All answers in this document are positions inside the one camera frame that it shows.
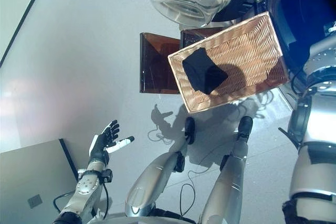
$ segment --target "washing machine door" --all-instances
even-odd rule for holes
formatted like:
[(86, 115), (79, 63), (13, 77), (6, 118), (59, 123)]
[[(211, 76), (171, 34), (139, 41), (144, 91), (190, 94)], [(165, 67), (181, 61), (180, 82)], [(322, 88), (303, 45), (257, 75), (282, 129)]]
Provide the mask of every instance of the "washing machine door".
[(256, 14), (268, 10), (291, 77), (296, 73), (296, 87), (303, 92), (306, 75), (301, 71), (309, 57), (310, 46), (331, 33), (336, 24), (336, 0), (262, 0)]

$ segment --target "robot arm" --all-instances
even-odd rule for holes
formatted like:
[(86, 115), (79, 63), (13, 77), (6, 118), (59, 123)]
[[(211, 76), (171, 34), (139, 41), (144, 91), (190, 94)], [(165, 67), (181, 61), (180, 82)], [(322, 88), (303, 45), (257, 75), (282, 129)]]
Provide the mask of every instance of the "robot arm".
[(287, 224), (336, 223), (336, 35), (310, 48), (307, 89), (298, 99), (288, 136), (298, 148)]
[(79, 174), (76, 191), (53, 224), (81, 224), (89, 216), (94, 204), (100, 199), (102, 185), (112, 181), (112, 171), (106, 169), (109, 153), (119, 150), (134, 140), (133, 136), (114, 141), (119, 132), (116, 120), (100, 135), (95, 135), (89, 150), (90, 161)]

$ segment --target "brown transparent sheet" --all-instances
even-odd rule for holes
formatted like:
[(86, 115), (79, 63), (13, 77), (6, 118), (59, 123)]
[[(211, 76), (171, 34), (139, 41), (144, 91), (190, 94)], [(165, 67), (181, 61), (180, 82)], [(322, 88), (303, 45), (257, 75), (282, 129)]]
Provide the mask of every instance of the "brown transparent sheet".
[(140, 34), (140, 92), (179, 94), (168, 55), (189, 46), (224, 27), (181, 31), (181, 40), (150, 33)]

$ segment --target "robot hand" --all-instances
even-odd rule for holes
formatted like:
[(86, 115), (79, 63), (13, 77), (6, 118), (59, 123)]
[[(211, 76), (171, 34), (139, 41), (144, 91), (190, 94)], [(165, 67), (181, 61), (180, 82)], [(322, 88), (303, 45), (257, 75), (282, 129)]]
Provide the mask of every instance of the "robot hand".
[(95, 135), (89, 149), (91, 159), (100, 159), (107, 165), (109, 153), (115, 152), (133, 142), (133, 136), (114, 141), (118, 138), (118, 133), (119, 124), (117, 120), (114, 120), (105, 127), (100, 135)]

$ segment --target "wall outlet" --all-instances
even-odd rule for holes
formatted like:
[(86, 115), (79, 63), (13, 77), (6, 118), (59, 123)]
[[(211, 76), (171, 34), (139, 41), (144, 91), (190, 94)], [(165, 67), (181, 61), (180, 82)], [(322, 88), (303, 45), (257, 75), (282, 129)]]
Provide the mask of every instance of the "wall outlet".
[(34, 197), (28, 199), (28, 203), (29, 203), (30, 208), (34, 208), (34, 207), (42, 204), (40, 194), (35, 195)]

